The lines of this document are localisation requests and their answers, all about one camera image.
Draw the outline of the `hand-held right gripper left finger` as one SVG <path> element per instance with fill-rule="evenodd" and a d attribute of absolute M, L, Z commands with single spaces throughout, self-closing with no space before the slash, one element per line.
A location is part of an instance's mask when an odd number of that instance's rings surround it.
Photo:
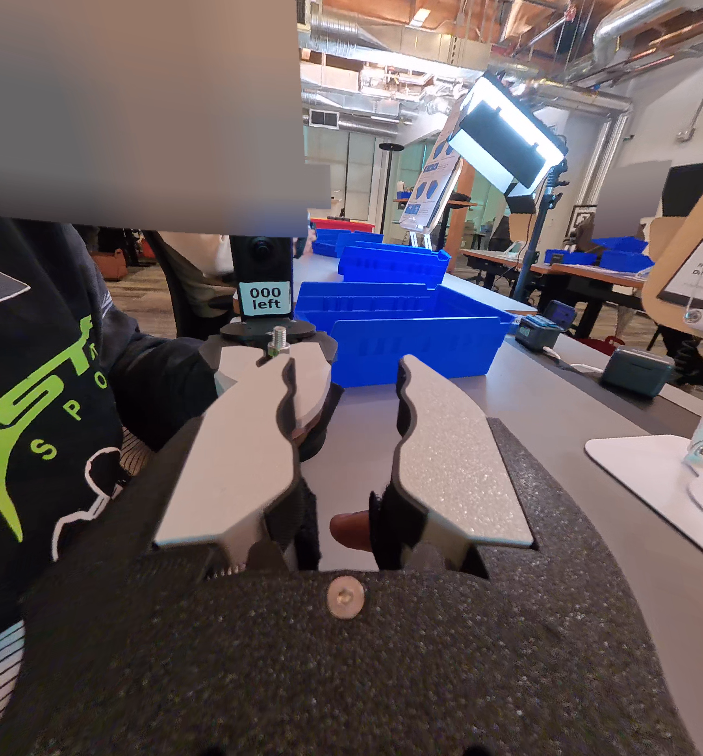
<path fill-rule="evenodd" d="M 252 546 L 275 541 L 290 568 L 302 521 L 288 354 L 253 366 L 202 417 L 154 537 L 160 548 L 210 544 L 228 565 L 245 564 Z"/>

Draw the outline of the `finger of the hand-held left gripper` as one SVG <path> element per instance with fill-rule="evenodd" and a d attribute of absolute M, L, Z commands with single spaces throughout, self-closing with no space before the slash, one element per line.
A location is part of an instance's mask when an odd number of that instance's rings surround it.
<path fill-rule="evenodd" d="M 228 391 L 245 374 L 257 369 L 269 360 L 270 358 L 260 348 L 224 346 L 217 365 L 217 391 Z"/>
<path fill-rule="evenodd" d="M 318 343 L 289 347 L 295 363 L 294 432 L 309 432 L 319 421 L 331 386 L 331 366 Z"/>

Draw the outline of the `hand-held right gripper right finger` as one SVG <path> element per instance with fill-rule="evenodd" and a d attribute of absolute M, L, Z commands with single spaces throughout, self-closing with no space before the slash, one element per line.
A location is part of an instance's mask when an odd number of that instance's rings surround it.
<path fill-rule="evenodd" d="M 412 354 L 398 366 L 391 529 L 406 564 L 420 544 L 456 570 L 484 570 L 480 546 L 528 549 L 534 535 L 488 419 Z"/>

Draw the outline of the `blue plastic bin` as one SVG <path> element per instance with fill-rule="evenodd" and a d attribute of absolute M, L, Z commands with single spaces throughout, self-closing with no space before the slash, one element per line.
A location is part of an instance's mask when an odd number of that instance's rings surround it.
<path fill-rule="evenodd" d="M 338 260 L 337 272 L 346 283 L 440 285 L 451 256 L 425 248 L 360 243 L 347 245 Z"/>
<path fill-rule="evenodd" d="M 295 314 L 338 345 L 332 381 L 395 383 L 412 354 L 448 379 L 483 376 L 515 316 L 442 285 L 303 282 Z"/>
<path fill-rule="evenodd" d="M 357 232 L 347 229 L 323 229 L 316 230 L 316 239 L 312 243 L 312 252 L 315 255 L 340 258 L 347 245 L 361 245 L 365 243 L 382 243 L 382 234 Z"/>

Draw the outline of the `person's left forearm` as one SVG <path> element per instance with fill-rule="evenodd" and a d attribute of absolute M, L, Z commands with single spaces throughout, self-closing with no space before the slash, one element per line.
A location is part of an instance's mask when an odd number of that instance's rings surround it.
<path fill-rule="evenodd" d="M 162 449 L 217 399 L 204 342 L 164 339 L 136 331 L 110 370 L 123 425 L 153 451 Z"/>

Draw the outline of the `person's right hand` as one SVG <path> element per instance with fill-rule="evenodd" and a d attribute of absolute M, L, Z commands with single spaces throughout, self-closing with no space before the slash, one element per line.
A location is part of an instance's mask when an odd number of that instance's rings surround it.
<path fill-rule="evenodd" d="M 334 515 L 329 522 L 329 531 L 333 539 L 343 547 L 373 552 L 368 511 Z"/>

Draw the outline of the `black mesh office chair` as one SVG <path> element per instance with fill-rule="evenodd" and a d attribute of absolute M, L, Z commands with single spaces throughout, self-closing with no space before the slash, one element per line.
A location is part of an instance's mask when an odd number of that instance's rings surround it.
<path fill-rule="evenodd" d="M 222 326 L 228 324 L 233 318 L 233 302 L 232 308 L 226 311 L 225 315 L 219 317 L 197 316 L 186 298 L 186 294 L 176 277 L 174 269 L 171 267 L 171 260 L 168 255 L 168 252 L 171 251 L 170 248 L 165 245 L 158 232 L 145 230 L 143 234 L 145 241 L 148 242 L 149 247 L 154 252 L 157 262 L 162 267 L 167 280 L 176 323 L 176 334 L 179 337 L 202 340 L 206 340 L 211 335 L 218 334 Z M 234 274 L 232 274 L 232 278 L 235 288 Z"/>

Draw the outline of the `black floor lamp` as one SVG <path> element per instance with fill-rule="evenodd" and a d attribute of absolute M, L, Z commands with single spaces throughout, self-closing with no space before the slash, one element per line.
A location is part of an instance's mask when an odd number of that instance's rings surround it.
<path fill-rule="evenodd" d="M 391 174 L 392 166 L 394 163 L 394 155 L 398 155 L 404 150 L 404 146 L 397 141 L 385 141 L 379 145 L 379 149 L 386 156 L 385 163 L 385 175 L 384 175 L 384 191 L 382 195 L 382 208 L 381 217 L 379 223 L 379 233 L 384 237 L 386 231 L 386 222 L 388 219 L 388 204 L 391 194 Z"/>

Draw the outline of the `brown leather bag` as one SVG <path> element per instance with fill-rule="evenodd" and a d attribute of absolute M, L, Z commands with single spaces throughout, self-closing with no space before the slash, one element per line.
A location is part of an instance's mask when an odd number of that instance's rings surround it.
<path fill-rule="evenodd" d="M 91 252 L 91 258 L 105 281 L 119 282 L 128 275 L 125 255 L 119 248 L 111 252 Z"/>

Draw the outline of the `dark charger case with batteries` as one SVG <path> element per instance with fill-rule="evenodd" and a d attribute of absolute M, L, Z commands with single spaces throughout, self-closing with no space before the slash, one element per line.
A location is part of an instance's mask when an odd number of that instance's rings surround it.
<path fill-rule="evenodd" d="M 573 306 L 552 300 L 542 314 L 526 315 L 520 319 L 515 333 L 516 342 L 532 352 L 553 348 L 558 337 L 573 325 L 576 316 Z"/>

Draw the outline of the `wood-edged instruction board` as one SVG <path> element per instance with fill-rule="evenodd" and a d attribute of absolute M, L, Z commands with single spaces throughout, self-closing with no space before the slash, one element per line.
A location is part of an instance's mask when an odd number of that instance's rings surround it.
<path fill-rule="evenodd" d="M 651 267 L 642 304 L 660 326 L 703 338 L 703 196 Z"/>
<path fill-rule="evenodd" d="M 450 146 L 460 121 L 465 95 L 451 109 L 433 150 L 417 178 L 399 225 L 406 232 L 429 234 L 441 221 L 445 205 L 460 175 L 461 156 Z"/>

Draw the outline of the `grey teal case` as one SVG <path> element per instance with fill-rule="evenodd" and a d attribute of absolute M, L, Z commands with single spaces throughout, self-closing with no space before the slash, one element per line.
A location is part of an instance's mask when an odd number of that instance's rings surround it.
<path fill-rule="evenodd" d="M 653 399 L 671 379 L 675 361 L 643 349 L 619 345 L 603 369 L 599 383 Z"/>

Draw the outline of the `wooden top desk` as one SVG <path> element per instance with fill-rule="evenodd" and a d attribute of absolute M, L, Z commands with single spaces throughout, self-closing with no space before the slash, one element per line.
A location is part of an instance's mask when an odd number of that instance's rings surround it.
<path fill-rule="evenodd" d="M 507 256 L 496 252 L 481 250 L 461 250 L 466 257 L 466 266 L 478 274 L 469 282 L 492 289 L 494 284 L 503 279 L 509 286 L 509 294 L 514 288 L 521 272 L 521 261 L 516 256 Z M 590 337 L 593 326 L 602 311 L 603 305 L 621 306 L 643 312 L 640 293 L 645 281 L 635 274 L 624 274 L 597 266 L 551 265 L 535 263 L 530 268 L 525 297 L 539 292 L 536 305 L 538 311 L 552 299 L 585 306 L 579 321 L 571 328 L 578 339 Z"/>

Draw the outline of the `black light stand pole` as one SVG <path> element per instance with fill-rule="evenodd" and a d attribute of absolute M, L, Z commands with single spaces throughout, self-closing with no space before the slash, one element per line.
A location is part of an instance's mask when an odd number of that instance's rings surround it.
<path fill-rule="evenodd" d="M 522 260 L 522 265 L 519 270 L 519 273 L 516 278 L 514 288 L 511 294 L 511 298 L 515 299 L 521 304 L 526 303 L 525 289 L 527 285 L 527 279 L 529 278 L 531 267 L 534 264 L 536 251 L 537 251 L 537 245 L 540 240 L 541 232 L 543 230 L 545 218 L 548 212 L 555 207 L 555 204 L 558 202 L 558 199 L 562 195 L 562 194 L 555 194 L 555 188 L 557 186 L 568 185 L 568 182 L 564 182 L 560 180 L 560 177 L 562 176 L 562 174 L 565 173 L 567 170 L 568 170 L 568 162 L 567 162 L 567 159 L 564 158 L 560 164 L 552 167 L 549 170 L 549 174 L 547 176 L 547 179 L 545 180 L 545 187 L 543 189 L 543 194 L 540 198 L 540 204 L 537 209 L 536 220 L 534 222 L 533 231 L 530 236 L 530 240 L 527 244 L 527 249 L 525 251 L 525 254 Z"/>

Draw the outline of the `long blue bin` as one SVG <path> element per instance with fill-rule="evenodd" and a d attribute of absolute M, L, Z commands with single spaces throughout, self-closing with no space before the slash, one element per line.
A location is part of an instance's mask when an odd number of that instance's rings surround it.
<path fill-rule="evenodd" d="M 636 237 L 598 238 L 592 239 L 592 242 L 602 247 L 599 255 L 601 269 L 638 274 L 655 264 L 645 253 L 648 243 Z"/>

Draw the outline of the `studio light panel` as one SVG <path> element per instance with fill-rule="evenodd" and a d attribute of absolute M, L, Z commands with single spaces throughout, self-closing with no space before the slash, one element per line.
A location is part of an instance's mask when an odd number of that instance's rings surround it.
<path fill-rule="evenodd" d="M 463 98 L 448 144 L 506 198 L 510 213 L 535 214 L 534 194 L 564 164 L 564 140 L 485 73 Z"/>

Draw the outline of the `plywood board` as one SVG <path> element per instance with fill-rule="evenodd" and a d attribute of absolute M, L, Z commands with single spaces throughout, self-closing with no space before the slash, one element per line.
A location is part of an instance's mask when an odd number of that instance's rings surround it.
<path fill-rule="evenodd" d="M 650 221 L 646 251 L 653 262 L 662 257 L 685 221 L 686 217 L 681 216 L 659 216 Z"/>

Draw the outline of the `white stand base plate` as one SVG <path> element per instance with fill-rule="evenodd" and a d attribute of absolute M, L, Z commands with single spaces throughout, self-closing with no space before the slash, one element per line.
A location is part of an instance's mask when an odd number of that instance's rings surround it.
<path fill-rule="evenodd" d="M 691 439 L 593 439 L 585 444 L 585 452 L 703 550 L 703 416 Z"/>

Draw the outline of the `black wall panel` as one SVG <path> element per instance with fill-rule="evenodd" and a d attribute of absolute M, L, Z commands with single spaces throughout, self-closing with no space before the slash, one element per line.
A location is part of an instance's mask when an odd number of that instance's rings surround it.
<path fill-rule="evenodd" d="M 687 217 L 703 196 L 703 163 L 672 166 L 661 194 L 663 217 Z"/>

